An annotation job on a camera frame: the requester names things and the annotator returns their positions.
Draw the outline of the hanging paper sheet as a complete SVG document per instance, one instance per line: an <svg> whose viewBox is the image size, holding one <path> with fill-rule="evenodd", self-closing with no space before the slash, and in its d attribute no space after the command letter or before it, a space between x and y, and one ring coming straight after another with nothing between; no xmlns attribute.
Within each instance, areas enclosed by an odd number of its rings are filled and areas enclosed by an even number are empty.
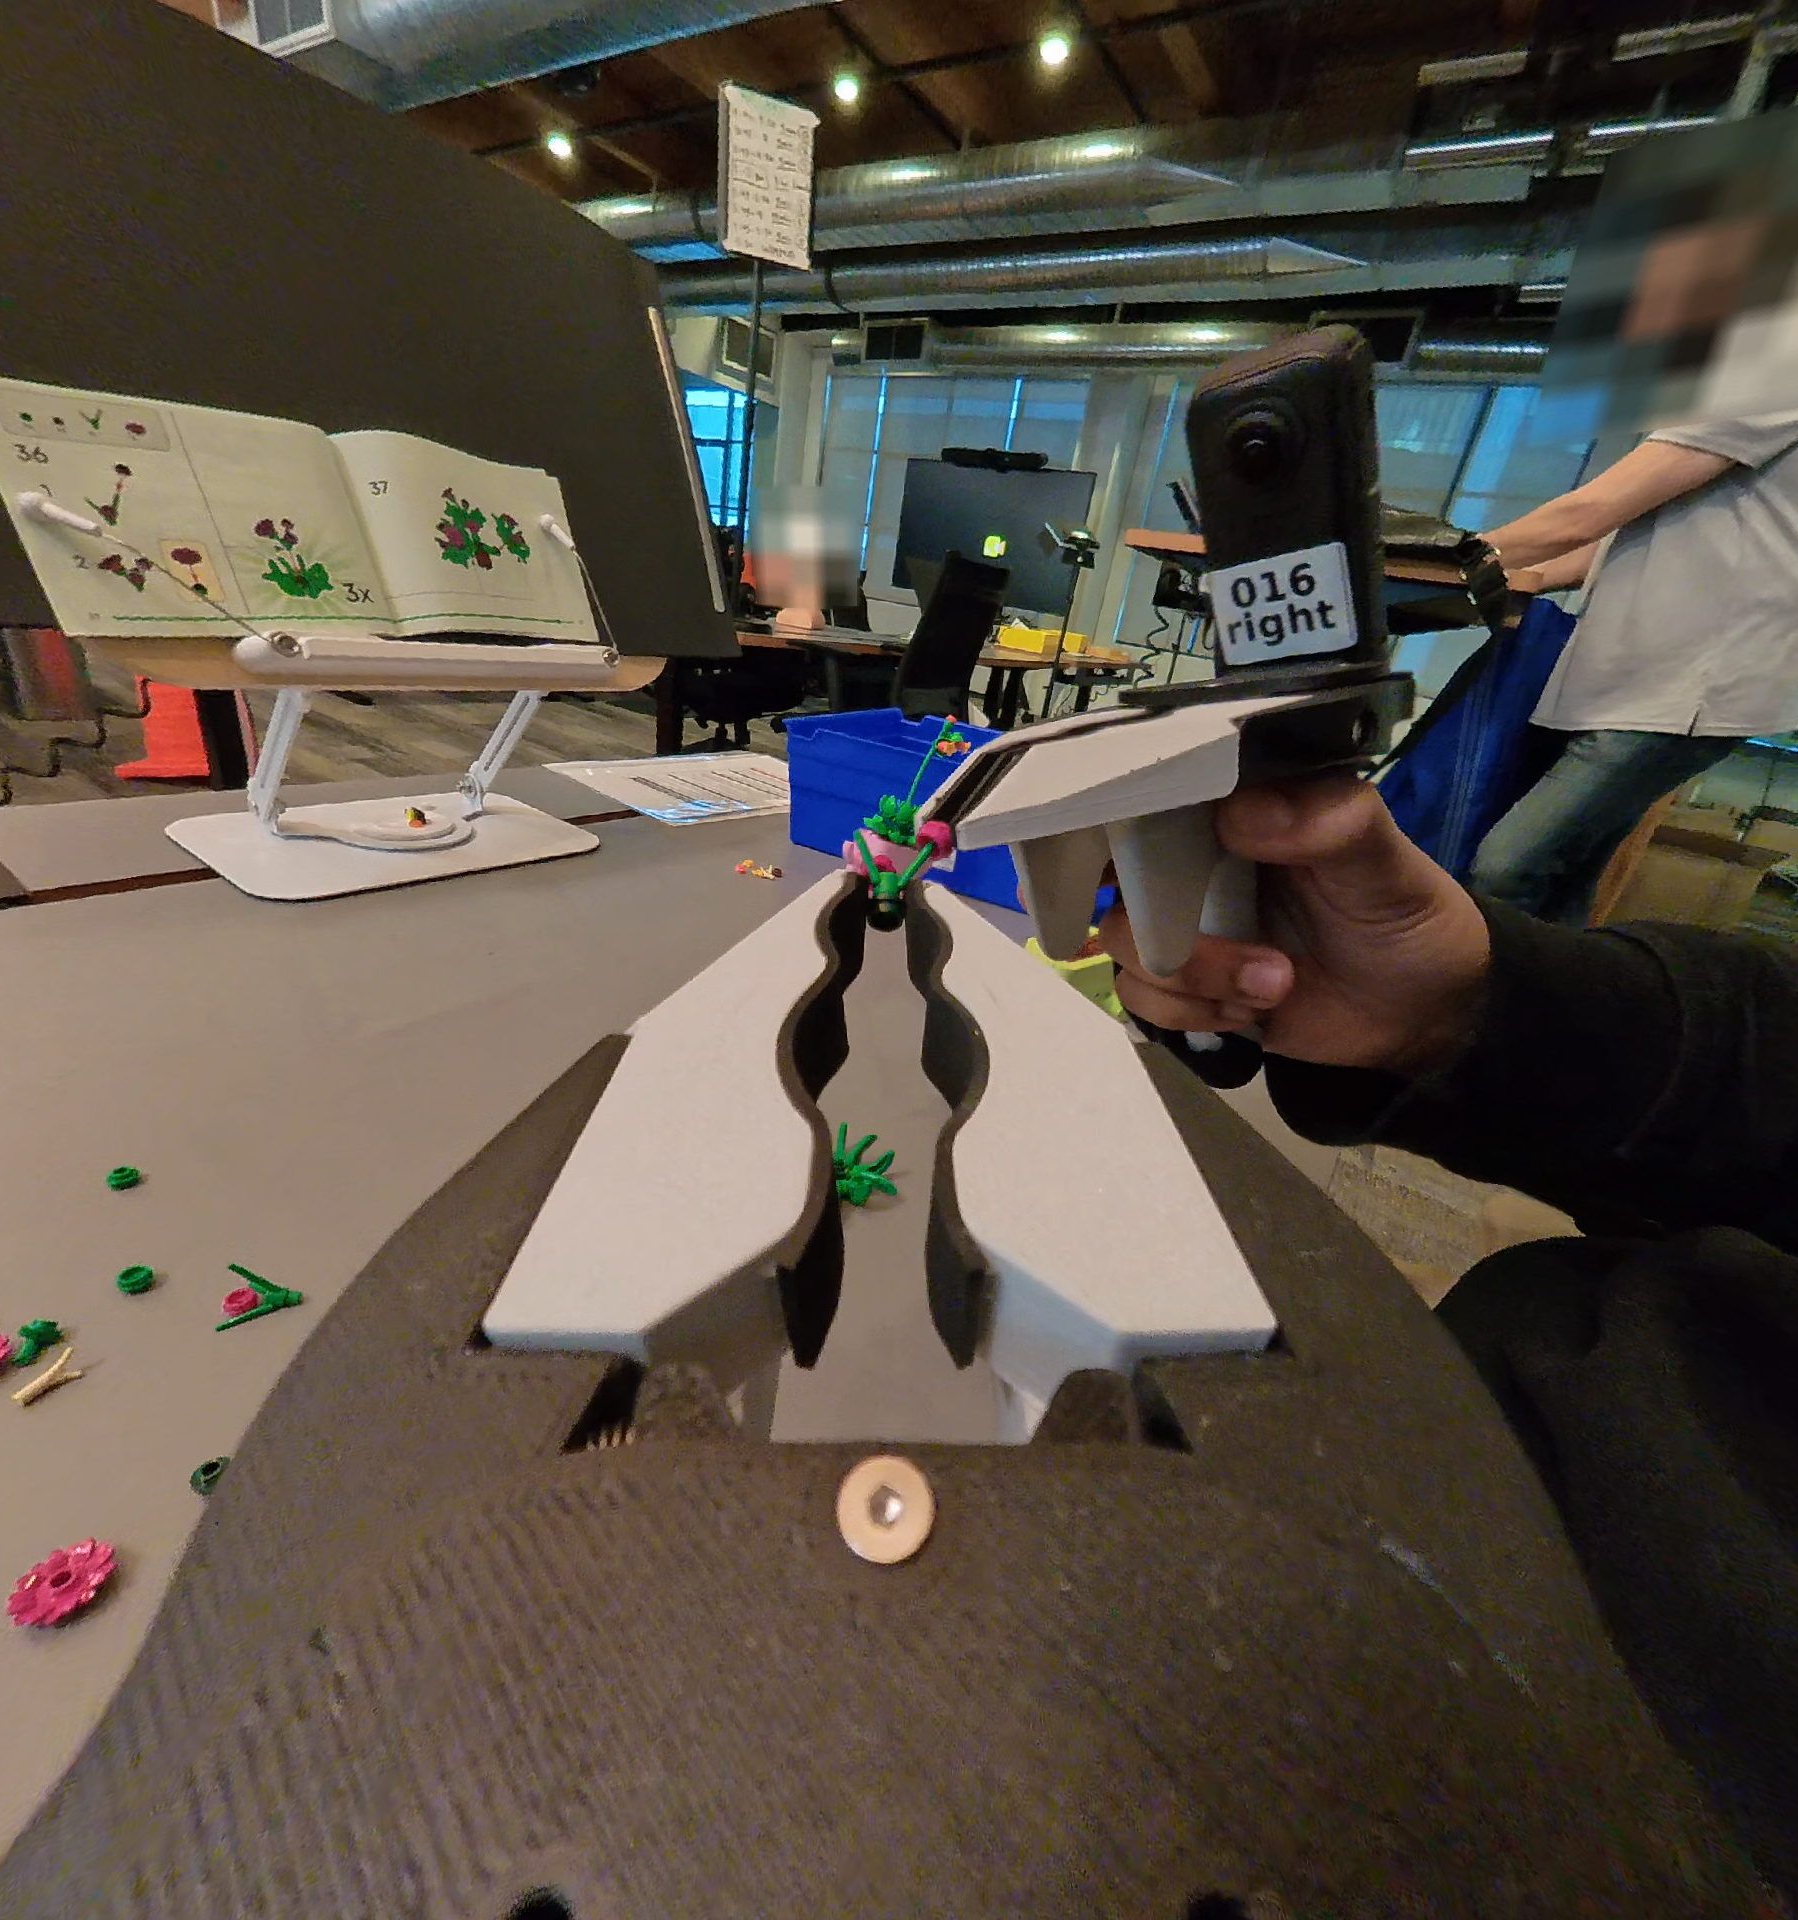
<svg viewBox="0 0 1798 1920"><path fill-rule="evenodd" d="M727 256L810 269L812 108L719 86L718 242Z"/></svg>

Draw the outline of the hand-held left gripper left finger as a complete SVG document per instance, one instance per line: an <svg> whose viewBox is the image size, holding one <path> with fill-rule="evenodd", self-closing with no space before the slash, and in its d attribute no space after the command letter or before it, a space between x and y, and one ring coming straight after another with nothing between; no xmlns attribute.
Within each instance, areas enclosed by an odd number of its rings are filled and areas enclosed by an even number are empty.
<svg viewBox="0 0 1798 1920"><path fill-rule="evenodd" d="M818 1092L845 1060L859 884L834 870L636 1021L489 1304L497 1349L699 1363L767 1440L844 1228Z"/></svg>

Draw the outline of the white book stand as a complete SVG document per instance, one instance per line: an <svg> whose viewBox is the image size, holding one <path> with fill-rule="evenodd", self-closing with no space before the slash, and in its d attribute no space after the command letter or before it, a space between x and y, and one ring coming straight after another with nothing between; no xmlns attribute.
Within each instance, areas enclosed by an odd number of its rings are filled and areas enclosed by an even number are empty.
<svg viewBox="0 0 1798 1920"><path fill-rule="evenodd" d="M567 527L556 477L540 467L506 467L502 473L526 486L538 511L521 535L537 554L552 551L560 559L561 591L575 610L555 613L550 622L574 635L501 635L494 613L451 613L443 633L420 633L409 622L383 622L376 613L338 615L265 579L260 581L262 602L251 610L240 588L207 588L196 562L125 540L103 518L75 511L50 493L14 493L8 506L25 532L50 534L86 569L105 572L119 559L121 581L146 586L160 577L178 591L190 607L185 615L127 617L143 625L143 633L127 635L132 671L175 683L178 667L152 659L155 638L168 625L196 622L231 627L224 664L233 682L275 692L246 783L246 814L181 820L166 838L253 900L309 902L528 867L599 846L593 830L521 801L501 799L490 812L490 787L549 694L640 690L665 663L613 644L593 576ZM512 697L480 757L447 794L287 806L282 782L309 695L355 690L498 690Z"/></svg>

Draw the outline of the cardboard box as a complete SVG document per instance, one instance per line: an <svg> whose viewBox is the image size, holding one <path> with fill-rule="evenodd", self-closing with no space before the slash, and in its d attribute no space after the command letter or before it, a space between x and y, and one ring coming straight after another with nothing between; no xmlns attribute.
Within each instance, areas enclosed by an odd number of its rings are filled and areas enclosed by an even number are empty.
<svg viewBox="0 0 1798 1920"><path fill-rule="evenodd" d="M1655 812L1606 865L1588 924L1735 926L1761 881L1786 858L1786 849L1672 824Z"/></svg>

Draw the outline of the blue jacket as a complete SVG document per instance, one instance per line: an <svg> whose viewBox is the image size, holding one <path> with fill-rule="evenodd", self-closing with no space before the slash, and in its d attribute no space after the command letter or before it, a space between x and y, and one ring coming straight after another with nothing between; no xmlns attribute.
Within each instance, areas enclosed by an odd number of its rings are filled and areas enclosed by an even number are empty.
<svg viewBox="0 0 1798 1920"><path fill-rule="evenodd" d="M1392 818L1466 881L1480 842L1558 754L1533 709L1578 618L1535 596L1464 660L1375 778Z"/></svg>

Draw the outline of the dark desk divider panel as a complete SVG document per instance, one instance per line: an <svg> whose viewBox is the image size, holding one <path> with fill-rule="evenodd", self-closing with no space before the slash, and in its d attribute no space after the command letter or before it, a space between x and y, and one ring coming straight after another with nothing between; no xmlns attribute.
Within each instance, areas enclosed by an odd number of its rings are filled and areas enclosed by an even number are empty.
<svg viewBox="0 0 1798 1920"><path fill-rule="evenodd" d="M735 650L655 273L166 7L0 4L0 376L544 467L623 650Z"/></svg>

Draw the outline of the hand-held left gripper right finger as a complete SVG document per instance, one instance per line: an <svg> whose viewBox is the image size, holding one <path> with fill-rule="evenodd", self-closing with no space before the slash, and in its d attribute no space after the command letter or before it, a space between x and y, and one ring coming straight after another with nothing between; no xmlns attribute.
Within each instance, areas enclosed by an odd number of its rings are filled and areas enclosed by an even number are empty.
<svg viewBox="0 0 1798 1920"><path fill-rule="evenodd" d="M930 1306L953 1363L991 1369L1000 1440L1027 1442L1072 1374L1266 1351L1274 1313L1124 1030L942 887L905 932L951 1109Z"/></svg>

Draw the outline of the pink toy flower pot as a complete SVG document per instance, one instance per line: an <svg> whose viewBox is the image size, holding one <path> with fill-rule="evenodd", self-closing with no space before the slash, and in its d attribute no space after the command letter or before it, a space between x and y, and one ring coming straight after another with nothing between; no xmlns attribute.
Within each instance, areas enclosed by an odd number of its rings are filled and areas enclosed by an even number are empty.
<svg viewBox="0 0 1798 1920"><path fill-rule="evenodd" d="M935 794L976 744L951 713L911 719L903 709L848 715L834 738L844 742L844 768L856 782L848 796L865 801L853 812L842 853L877 900L895 902L914 879L957 860L951 804Z"/></svg>

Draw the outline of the person's right forearm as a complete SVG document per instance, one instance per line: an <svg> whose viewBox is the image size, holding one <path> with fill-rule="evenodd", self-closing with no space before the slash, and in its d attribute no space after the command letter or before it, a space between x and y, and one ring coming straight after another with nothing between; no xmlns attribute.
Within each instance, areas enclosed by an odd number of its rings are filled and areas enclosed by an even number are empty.
<svg viewBox="0 0 1798 1920"><path fill-rule="evenodd" d="M1464 1049L1418 1077L1270 1056L1284 1121L1414 1151L1594 1233L1738 1228L1798 1256L1798 946L1485 917Z"/></svg>

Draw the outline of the person's right hand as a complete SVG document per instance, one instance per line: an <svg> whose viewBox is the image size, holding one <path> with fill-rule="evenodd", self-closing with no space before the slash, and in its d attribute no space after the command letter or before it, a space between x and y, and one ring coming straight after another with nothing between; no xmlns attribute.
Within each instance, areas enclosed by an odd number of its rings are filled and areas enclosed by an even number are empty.
<svg viewBox="0 0 1798 1920"><path fill-rule="evenodd" d="M1127 910L1102 923L1127 1012L1181 1030L1255 1028L1271 1054L1401 1077L1466 1038L1490 966L1475 900L1340 772L1276 782L1215 806L1215 838L1257 867L1264 940L1199 937L1147 971Z"/></svg>

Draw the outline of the lime toy flower pot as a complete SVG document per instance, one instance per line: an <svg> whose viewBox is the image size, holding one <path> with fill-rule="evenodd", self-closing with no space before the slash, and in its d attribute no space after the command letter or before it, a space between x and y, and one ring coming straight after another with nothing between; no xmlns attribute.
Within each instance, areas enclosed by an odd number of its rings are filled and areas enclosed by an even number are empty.
<svg viewBox="0 0 1798 1920"><path fill-rule="evenodd" d="M1047 954L1037 937L1027 940L1027 952L1070 982L1079 996L1091 1000L1105 1015L1128 1025L1127 1008L1119 996L1119 968L1104 948L1102 924L1090 926L1082 948L1070 957Z"/></svg>

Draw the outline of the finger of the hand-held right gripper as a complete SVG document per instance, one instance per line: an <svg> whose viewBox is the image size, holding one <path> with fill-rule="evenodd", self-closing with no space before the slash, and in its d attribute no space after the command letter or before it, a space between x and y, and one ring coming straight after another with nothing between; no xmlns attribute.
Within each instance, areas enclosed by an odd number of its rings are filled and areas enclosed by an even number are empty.
<svg viewBox="0 0 1798 1920"><path fill-rule="evenodd" d="M1111 731L1121 777L1094 851L1119 873L1142 968L1153 977L1178 972L1199 934L1259 942L1255 869L1221 847L1214 812L1237 787L1241 731L1262 711L1202 703L1029 728Z"/></svg>
<svg viewBox="0 0 1798 1920"><path fill-rule="evenodd" d="M951 830L957 856L1008 847L1022 904L1047 956L1070 957L1086 940L1119 783L1109 730L1021 730L967 757L925 812Z"/></svg>

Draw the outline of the orange cone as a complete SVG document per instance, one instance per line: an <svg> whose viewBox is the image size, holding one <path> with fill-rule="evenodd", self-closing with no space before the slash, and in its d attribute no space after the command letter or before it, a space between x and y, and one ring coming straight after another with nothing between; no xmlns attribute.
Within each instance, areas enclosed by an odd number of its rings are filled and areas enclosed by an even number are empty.
<svg viewBox="0 0 1798 1920"><path fill-rule="evenodd" d="M194 782L209 790L243 787L255 735L246 695L192 690L137 677L143 697L143 754L117 765L119 778Z"/></svg>

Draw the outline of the large blue plastic bin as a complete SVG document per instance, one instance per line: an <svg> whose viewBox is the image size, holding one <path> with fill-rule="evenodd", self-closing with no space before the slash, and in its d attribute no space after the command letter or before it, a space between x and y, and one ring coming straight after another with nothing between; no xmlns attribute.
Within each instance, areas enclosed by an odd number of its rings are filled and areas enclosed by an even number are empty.
<svg viewBox="0 0 1798 1920"><path fill-rule="evenodd" d="M942 721L906 719L900 709L789 716L789 840L837 856L863 818L885 798L923 804L997 733L960 726L963 745L935 745Z"/></svg>

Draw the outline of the black monitor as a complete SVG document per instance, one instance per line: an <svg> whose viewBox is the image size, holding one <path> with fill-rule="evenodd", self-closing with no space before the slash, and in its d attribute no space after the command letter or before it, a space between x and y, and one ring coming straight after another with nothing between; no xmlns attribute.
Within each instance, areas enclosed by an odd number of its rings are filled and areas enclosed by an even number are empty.
<svg viewBox="0 0 1798 1920"><path fill-rule="evenodd" d="M900 495L895 559L881 586L913 590L911 562L949 552L1008 569L1003 605L1058 615L1069 607L1072 572L1042 545L1047 523L1086 523L1098 473L1091 469L997 469L911 460Z"/></svg>

